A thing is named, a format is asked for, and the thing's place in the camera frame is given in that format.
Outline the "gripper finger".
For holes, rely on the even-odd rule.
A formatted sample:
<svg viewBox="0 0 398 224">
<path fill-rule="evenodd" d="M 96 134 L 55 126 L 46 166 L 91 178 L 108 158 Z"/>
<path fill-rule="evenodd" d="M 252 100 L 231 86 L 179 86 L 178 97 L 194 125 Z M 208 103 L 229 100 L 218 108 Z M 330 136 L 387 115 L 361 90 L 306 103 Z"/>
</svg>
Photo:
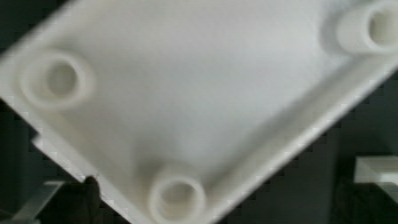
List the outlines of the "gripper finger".
<svg viewBox="0 0 398 224">
<path fill-rule="evenodd" d="M 37 216 L 62 188 L 62 185 L 62 181 L 46 181 L 43 183 L 21 209 L 16 214 L 0 221 L 0 224 L 41 224 Z"/>
</svg>

